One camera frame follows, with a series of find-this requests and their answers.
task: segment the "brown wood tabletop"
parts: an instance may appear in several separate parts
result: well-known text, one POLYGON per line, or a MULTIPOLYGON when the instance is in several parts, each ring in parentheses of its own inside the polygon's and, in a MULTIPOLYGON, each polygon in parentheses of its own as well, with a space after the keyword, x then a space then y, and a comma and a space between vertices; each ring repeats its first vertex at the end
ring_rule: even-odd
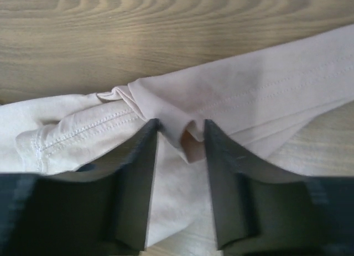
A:
MULTIPOLYGON (((110 90, 139 77, 354 23, 354 0, 0 0, 0 103, 110 90)), ((272 155, 283 167, 354 168, 354 103, 272 155)), ((144 256, 215 252, 211 211, 144 256)))

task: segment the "fabric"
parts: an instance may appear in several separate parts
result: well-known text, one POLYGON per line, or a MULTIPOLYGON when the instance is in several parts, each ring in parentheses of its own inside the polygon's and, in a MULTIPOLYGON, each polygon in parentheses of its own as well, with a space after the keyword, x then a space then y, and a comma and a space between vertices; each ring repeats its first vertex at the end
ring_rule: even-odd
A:
MULTIPOLYGON (((159 118, 148 245, 188 226, 209 195, 203 122, 266 158, 314 117, 354 100, 354 25, 138 79, 111 92, 0 106, 0 172, 77 170, 159 118)), ((305 175, 353 170, 309 169, 305 175)))

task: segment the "stitching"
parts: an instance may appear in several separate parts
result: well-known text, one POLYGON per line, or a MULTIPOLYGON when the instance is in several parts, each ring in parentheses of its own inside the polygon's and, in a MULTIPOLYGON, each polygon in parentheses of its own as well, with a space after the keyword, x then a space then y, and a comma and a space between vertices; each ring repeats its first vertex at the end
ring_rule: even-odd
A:
POLYGON ((329 78, 338 77, 339 75, 343 74, 344 72, 348 72, 348 71, 353 70, 353 69, 354 69, 354 66, 351 65, 351 66, 347 67, 346 69, 343 69, 343 70, 341 70, 341 71, 339 71, 339 72, 337 72, 337 73, 335 73, 335 74, 332 74, 332 75, 329 75, 329 76, 325 76, 325 77, 317 78, 317 79, 314 80, 314 81, 309 81, 309 82, 307 82, 307 83, 303 83, 303 84, 301 84, 301 85, 299 85, 299 86, 297 86, 297 87, 288 88, 288 89, 285 89, 285 90, 282 90, 282 91, 273 93, 273 94, 271 94, 271 95, 267 95, 267 96, 265 96, 265 97, 263 97, 263 98, 255 99, 255 100, 252 100, 252 101, 249 101, 249 102, 246 102, 246 103, 241 103, 241 104, 239 104, 239 105, 237 105, 237 106, 230 107, 230 108, 224 109, 224 110, 222 110, 222 111, 213 111, 213 112, 212 112, 211 114, 209 114, 207 117, 210 117, 210 116, 215 115, 215 114, 223 113, 223 112, 226 112, 226 111, 230 111, 230 110, 233 110, 233 109, 235 109, 235 108, 242 107, 242 106, 244 106, 244 105, 249 105, 249 104, 255 103, 255 102, 257 102, 257 101, 272 99, 272 98, 275 98, 275 97, 279 96, 280 94, 283 94, 283 93, 286 93, 286 92, 290 92, 290 91, 294 91, 294 90, 299 90, 299 89, 301 89, 301 88, 303 88, 303 87, 305 87, 305 86, 312 85, 312 84, 314 84, 314 83, 318 83, 318 82, 320 82, 320 81, 322 81, 322 80, 324 80, 324 79, 329 79, 329 78))
POLYGON ((90 125, 87 125, 87 126, 84 126, 84 127, 80 128, 80 129, 78 129, 78 130, 75 130, 74 132, 72 132, 72 133, 70 133, 70 134, 67 134, 67 135, 65 135, 65 136, 63 136, 63 137, 60 137, 60 138, 55 139, 53 142, 44 145, 42 148, 39 148, 39 151, 40 151, 40 152, 43 152, 45 149, 50 148, 50 147, 52 147, 52 146, 55 145, 55 144, 58 144, 58 143, 61 143, 61 142, 66 141, 66 140, 68 140, 68 139, 71 139, 71 138, 77 136, 78 134, 80 134, 80 133, 82 133, 82 132, 84 132, 84 131, 86 131, 86 130, 92 129, 92 128, 97 127, 98 125, 100 125, 100 124, 102 124, 102 123, 111 121, 111 120, 113 120, 113 119, 115 119, 115 118, 118 118, 118 117, 120 117, 120 116, 124 116, 124 115, 130 114, 130 113, 133 113, 133 111, 132 111, 130 108, 129 108, 129 109, 126 109, 126 110, 124 110, 124 111, 122 111, 122 112, 119 112, 119 113, 118 113, 118 112, 117 112, 117 113, 114 113, 114 114, 112 114, 112 115, 110 115, 110 116, 107 116, 107 117, 105 117, 105 118, 103 118, 103 119, 100 119, 100 120, 97 121, 97 122, 91 123, 90 125))
POLYGON ((268 87, 271 87, 271 86, 276 86, 276 85, 278 85, 278 84, 280 84, 280 83, 289 81, 290 79, 292 79, 292 78, 294 78, 294 77, 296 77, 296 76, 299 76, 299 75, 300 75, 300 76, 301 76, 301 75, 306 75, 306 74, 308 74, 308 73, 312 73, 312 72, 315 72, 315 71, 319 71, 319 70, 321 70, 321 69, 323 69, 323 68, 325 68, 325 67, 327 67, 327 66, 329 66, 329 65, 331 65, 331 64, 334 64, 334 63, 339 62, 339 61, 342 61, 342 60, 350 59, 350 58, 353 57, 353 56, 354 56, 354 54, 350 54, 350 55, 345 56, 345 57, 340 57, 340 58, 335 59, 335 60, 332 60, 332 61, 330 61, 330 62, 328 62, 328 63, 326 63, 326 64, 320 65, 320 66, 318 66, 317 68, 314 68, 314 69, 312 69, 312 70, 310 70, 310 71, 308 71, 308 72, 301 72, 301 73, 299 73, 299 74, 297 74, 297 75, 294 75, 294 76, 291 76, 291 77, 286 77, 286 78, 280 79, 280 80, 278 80, 278 81, 276 81, 276 82, 268 83, 268 84, 262 86, 261 88, 252 88, 252 89, 250 89, 250 90, 248 90, 248 91, 246 91, 246 92, 239 93, 239 94, 237 94, 237 95, 228 97, 228 98, 226 98, 226 99, 224 99, 224 100, 215 102, 215 103, 213 103, 213 104, 211 104, 211 105, 205 106, 205 107, 199 109, 197 112, 205 111, 206 109, 210 109, 210 108, 215 107, 215 106, 217 106, 217 105, 223 104, 223 103, 225 103, 225 102, 227 102, 227 101, 229 101, 229 100, 232 100, 232 99, 234 99, 234 98, 247 95, 247 94, 249 94, 249 93, 251 93, 251 92, 253 92, 253 91, 258 91, 258 90, 262 90, 262 89, 265 89, 265 88, 268 88, 268 87))
POLYGON ((99 131, 97 131, 97 132, 95 132, 95 133, 92 133, 92 134, 89 135, 88 137, 81 137, 81 138, 78 139, 78 140, 73 140, 73 141, 72 141, 71 143, 69 143, 69 144, 62 145, 62 146, 58 147, 58 148, 55 149, 54 151, 48 153, 46 156, 47 156, 47 157, 50 157, 50 156, 53 155, 55 152, 57 152, 57 151, 59 151, 59 150, 62 150, 63 148, 68 147, 69 145, 72 145, 72 144, 74 144, 74 143, 76 143, 76 142, 79 142, 79 141, 82 141, 82 140, 84 140, 84 139, 90 138, 90 137, 92 137, 92 136, 94 136, 94 135, 96 135, 96 134, 103 133, 103 132, 105 132, 105 131, 107 131, 107 130, 109 130, 109 129, 115 128, 115 127, 120 126, 120 125, 123 125, 123 124, 125 124, 125 123, 132 122, 132 121, 136 121, 137 119, 140 119, 140 118, 139 118, 138 116, 136 116, 136 117, 131 118, 131 119, 126 119, 125 121, 118 122, 118 123, 116 123, 116 124, 114 124, 114 125, 111 125, 111 126, 105 128, 105 129, 103 129, 103 130, 99 130, 99 131))

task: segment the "beige fabric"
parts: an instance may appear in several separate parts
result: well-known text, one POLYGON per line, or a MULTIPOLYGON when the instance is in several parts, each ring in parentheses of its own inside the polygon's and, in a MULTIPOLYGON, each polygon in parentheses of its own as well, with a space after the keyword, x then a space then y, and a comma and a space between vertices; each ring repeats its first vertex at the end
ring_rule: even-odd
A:
MULTIPOLYGON (((266 158, 314 117, 354 100, 354 25, 111 92, 0 106, 0 172, 77 170, 159 118, 148 245, 207 205, 203 120, 266 158)), ((323 175, 307 170, 308 175, 323 175)), ((354 174, 352 170, 326 175, 354 174)))

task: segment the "wooden table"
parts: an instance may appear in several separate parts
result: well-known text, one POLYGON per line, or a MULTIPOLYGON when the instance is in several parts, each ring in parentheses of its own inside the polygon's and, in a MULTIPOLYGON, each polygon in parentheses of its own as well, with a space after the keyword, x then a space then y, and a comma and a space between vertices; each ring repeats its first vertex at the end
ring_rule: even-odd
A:
MULTIPOLYGON (((0 0, 0 100, 108 91, 354 23, 354 0, 0 0)), ((272 155, 354 169, 354 103, 272 155)), ((211 212, 144 256, 215 252, 211 212)))

